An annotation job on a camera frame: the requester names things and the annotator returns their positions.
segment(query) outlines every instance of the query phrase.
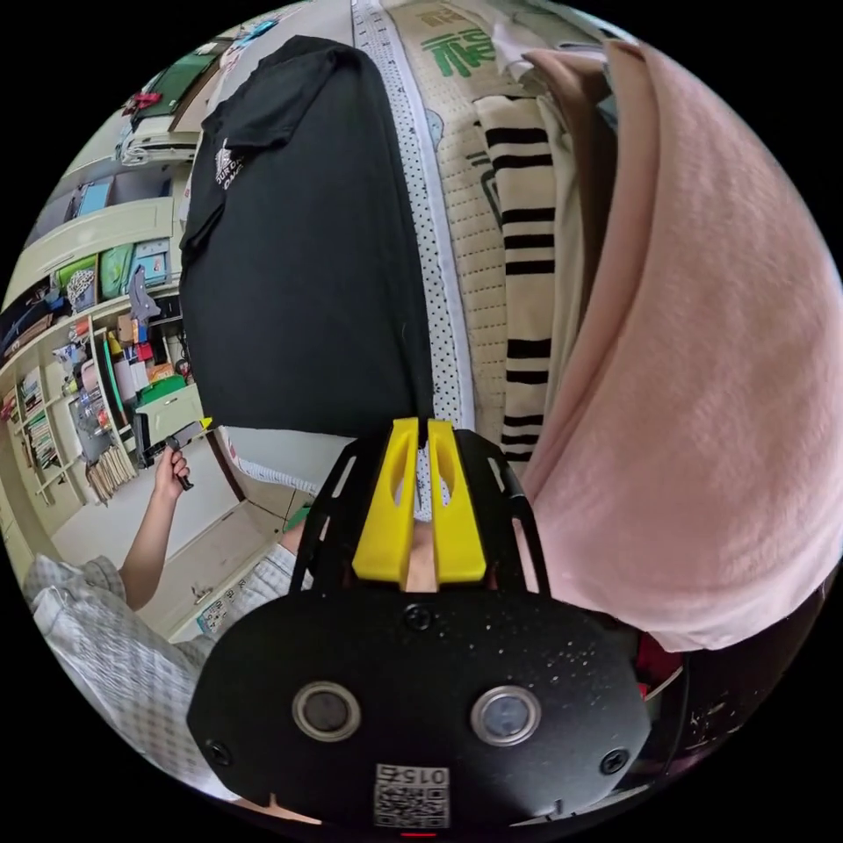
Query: screw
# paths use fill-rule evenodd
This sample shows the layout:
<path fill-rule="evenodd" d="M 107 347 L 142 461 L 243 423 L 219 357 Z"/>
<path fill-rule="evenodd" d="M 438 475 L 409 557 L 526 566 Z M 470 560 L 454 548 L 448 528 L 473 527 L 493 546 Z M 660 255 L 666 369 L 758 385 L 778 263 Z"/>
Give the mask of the screw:
<path fill-rule="evenodd" d="M 620 773 L 630 760 L 630 754 L 625 749 L 613 749 L 600 762 L 600 772 L 603 775 Z"/>
<path fill-rule="evenodd" d="M 211 761 L 218 767 L 231 766 L 231 753 L 227 747 L 216 740 L 207 740 L 205 746 L 211 754 Z"/>
<path fill-rule="evenodd" d="M 414 632 L 424 632 L 433 623 L 433 616 L 423 606 L 407 606 L 404 611 L 404 623 Z"/>

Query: floor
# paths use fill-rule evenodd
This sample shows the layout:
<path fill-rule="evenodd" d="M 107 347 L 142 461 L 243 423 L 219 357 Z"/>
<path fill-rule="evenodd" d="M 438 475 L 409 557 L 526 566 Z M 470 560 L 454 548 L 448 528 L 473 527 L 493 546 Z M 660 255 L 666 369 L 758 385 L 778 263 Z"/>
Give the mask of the floor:
<path fill-rule="evenodd" d="M 287 486 L 280 486 L 277 483 L 262 483 L 260 480 L 255 480 L 244 474 L 237 468 L 234 463 L 228 458 L 227 449 L 221 448 L 222 453 L 226 457 L 228 466 L 234 475 L 238 486 L 240 486 L 247 501 L 251 501 L 261 509 L 276 515 L 284 520 L 286 526 L 287 522 L 292 518 L 303 506 L 313 502 L 313 496 L 299 492 Z"/>

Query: black handle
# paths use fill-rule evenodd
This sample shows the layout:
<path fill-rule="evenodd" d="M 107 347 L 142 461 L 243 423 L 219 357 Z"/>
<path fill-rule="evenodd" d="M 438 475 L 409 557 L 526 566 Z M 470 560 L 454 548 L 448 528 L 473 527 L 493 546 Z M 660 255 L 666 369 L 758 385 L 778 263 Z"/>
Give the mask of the black handle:
<path fill-rule="evenodd" d="M 174 436 L 168 436 L 164 440 L 165 445 L 169 445 L 174 451 L 179 452 L 182 449 L 182 446 L 179 444 L 178 440 Z M 193 488 L 193 484 L 186 478 L 186 477 L 178 477 L 178 482 L 181 484 L 182 489 L 187 492 L 188 490 Z"/>

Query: fisheye view circle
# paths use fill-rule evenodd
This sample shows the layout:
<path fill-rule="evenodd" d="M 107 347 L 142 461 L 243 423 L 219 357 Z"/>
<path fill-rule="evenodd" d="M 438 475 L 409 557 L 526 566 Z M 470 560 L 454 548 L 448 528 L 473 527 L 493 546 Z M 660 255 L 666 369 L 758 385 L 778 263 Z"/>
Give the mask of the fisheye view circle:
<path fill-rule="evenodd" d="M 67 694 L 288 839 L 561 839 L 719 752 L 843 556 L 843 285 L 764 140 L 556 0 L 300 0 L 125 93 L 0 308 Z"/>

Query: black t-shirt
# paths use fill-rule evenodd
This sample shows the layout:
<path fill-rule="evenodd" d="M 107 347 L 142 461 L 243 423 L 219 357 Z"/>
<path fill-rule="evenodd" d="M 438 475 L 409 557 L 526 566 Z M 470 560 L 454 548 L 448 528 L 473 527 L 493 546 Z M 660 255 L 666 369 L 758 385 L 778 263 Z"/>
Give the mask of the black t-shirt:
<path fill-rule="evenodd" d="M 205 412 L 352 437 L 430 417 L 418 246 L 369 58 L 295 36 L 203 129 L 181 300 Z"/>

